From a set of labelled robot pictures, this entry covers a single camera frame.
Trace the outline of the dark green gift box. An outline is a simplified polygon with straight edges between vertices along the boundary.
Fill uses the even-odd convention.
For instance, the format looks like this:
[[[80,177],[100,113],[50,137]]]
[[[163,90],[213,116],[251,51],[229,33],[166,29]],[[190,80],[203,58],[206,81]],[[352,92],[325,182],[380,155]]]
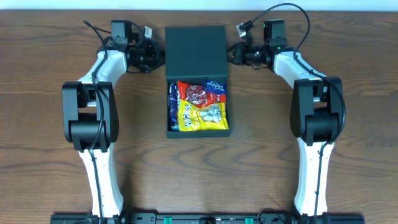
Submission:
[[[167,84],[166,136],[178,138],[215,138],[231,135],[229,102],[226,102],[228,130],[181,132],[172,129],[170,86],[178,81],[201,85],[207,79],[228,87],[228,62],[225,26],[166,27],[165,81]]]

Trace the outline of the blue Eclipse mint box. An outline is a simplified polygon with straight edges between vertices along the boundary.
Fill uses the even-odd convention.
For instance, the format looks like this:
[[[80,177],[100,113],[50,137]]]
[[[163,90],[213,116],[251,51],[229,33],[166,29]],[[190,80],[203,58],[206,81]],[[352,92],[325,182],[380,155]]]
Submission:
[[[220,82],[204,79],[202,80],[202,87],[205,92],[214,93],[217,95],[226,94],[226,86]]]

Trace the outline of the dark blue chocolate bar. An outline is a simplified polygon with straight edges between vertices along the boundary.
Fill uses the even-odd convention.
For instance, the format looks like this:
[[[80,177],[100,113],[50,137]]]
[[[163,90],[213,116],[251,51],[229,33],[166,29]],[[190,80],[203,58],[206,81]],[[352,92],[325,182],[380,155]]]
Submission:
[[[170,128],[173,124],[178,124],[178,105],[179,105],[179,90],[175,82],[169,86],[169,118]]]

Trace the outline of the red candy bag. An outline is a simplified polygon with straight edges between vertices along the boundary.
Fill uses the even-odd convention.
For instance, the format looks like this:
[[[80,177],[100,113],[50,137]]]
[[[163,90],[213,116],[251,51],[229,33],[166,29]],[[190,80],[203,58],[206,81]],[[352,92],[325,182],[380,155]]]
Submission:
[[[226,103],[226,95],[207,92],[201,85],[178,81],[178,92],[181,100],[185,100],[199,108],[213,103]]]

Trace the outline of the yellow Hacks candy bag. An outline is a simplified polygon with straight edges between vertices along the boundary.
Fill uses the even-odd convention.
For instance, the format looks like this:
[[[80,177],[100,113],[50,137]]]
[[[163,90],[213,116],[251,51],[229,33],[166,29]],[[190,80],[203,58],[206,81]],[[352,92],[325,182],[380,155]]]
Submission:
[[[179,131],[182,132],[229,129],[225,103],[213,103],[199,108],[180,100],[177,118]]]

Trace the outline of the blue Oreo cookie pack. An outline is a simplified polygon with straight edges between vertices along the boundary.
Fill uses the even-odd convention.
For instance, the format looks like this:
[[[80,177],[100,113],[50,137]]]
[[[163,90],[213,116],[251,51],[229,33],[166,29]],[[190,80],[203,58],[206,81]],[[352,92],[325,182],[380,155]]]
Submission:
[[[179,131],[180,129],[179,129],[179,125],[178,124],[173,124],[173,125],[171,125],[171,130],[172,131]]]

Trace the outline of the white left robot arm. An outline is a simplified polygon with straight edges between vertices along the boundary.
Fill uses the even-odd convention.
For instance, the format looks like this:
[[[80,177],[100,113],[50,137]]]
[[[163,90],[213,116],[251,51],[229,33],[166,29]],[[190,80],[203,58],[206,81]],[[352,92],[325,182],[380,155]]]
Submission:
[[[62,86],[65,139],[73,144],[86,169],[93,202],[91,223],[123,217],[124,199],[114,165],[119,134],[114,87],[129,67],[149,73],[164,62],[165,52],[154,40],[132,45],[126,38],[107,37],[88,73]]]

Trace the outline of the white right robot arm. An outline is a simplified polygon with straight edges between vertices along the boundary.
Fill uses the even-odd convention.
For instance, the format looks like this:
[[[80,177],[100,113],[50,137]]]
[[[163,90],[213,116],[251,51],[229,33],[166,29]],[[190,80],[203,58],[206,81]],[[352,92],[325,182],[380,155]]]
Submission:
[[[318,73],[293,47],[230,46],[229,62],[258,69],[266,65],[293,89],[290,128],[300,154],[294,206],[301,216],[317,218],[327,212],[326,183],[331,152],[345,124],[345,103],[339,78]]]

